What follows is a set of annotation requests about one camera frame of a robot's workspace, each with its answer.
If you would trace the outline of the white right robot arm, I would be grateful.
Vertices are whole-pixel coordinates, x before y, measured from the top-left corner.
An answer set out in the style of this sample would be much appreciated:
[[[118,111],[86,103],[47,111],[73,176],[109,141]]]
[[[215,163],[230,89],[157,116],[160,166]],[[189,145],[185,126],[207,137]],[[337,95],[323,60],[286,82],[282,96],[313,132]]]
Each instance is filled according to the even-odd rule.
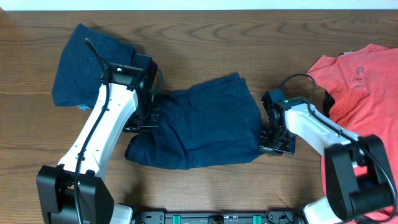
[[[262,104],[270,126],[263,129],[259,150],[273,156],[294,154],[297,137],[325,161],[325,197],[288,216],[288,223],[377,223],[366,214],[392,207],[397,213],[397,188],[386,149],[376,135],[359,136],[317,111],[304,97],[287,99],[279,90],[266,93]]]

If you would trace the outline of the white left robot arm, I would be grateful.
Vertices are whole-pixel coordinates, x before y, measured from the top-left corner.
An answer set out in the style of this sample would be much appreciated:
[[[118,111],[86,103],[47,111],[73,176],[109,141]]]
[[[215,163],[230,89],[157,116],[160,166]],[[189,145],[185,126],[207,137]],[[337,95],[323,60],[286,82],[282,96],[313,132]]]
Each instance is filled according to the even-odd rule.
[[[162,72],[112,64],[87,122],[57,166],[42,166],[36,184],[45,223],[131,223],[133,209],[116,203],[105,185],[122,132],[156,127],[153,83]]]

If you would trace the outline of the navy blue shorts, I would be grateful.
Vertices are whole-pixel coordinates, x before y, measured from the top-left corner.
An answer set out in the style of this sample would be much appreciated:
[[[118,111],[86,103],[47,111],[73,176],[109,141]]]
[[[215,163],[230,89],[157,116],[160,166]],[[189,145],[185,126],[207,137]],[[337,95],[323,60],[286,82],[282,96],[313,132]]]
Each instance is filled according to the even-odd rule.
[[[143,166],[188,170],[258,158],[261,112],[237,73],[160,95],[160,124],[134,136],[124,157]]]

